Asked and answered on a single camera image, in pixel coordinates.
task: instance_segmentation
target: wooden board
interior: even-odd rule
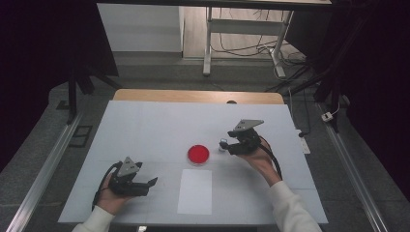
[[[283,104],[278,93],[120,89],[115,101]]]

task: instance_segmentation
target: human hand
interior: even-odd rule
[[[97,205],[103,210],[115,216],[124,206],[124,204],[128,200],[132,199],[133,196],[117,195],[114,192],[112,192],[112,190],[108,187],[111,175],[112,174],[109,174],[105,178],[104,183],[102,184],[100,199],[97,202]]]
[[[261,137],[261,144],[271,150],[268,142]],[[238,155],[238,157],[246,160],[251,167],[257,170],[271,187],[275,183],[281,181],[281,178],[272,165],[272,160],[269,155],[261,148],[257,148],[250,154]]]

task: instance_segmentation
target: white sheet of paper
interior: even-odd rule
[[[212,171],[183,170],[178,201],[178,214],[212,214]]]

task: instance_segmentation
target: red petri dish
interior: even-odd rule
[[[188,150],[188,159],[193,164],[202,164],[208,160],[209,151],[208,148],[202,145],[194,145]]]

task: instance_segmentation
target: wall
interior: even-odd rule
[[[98,4],[112,51],[182,51],[181,7]]]

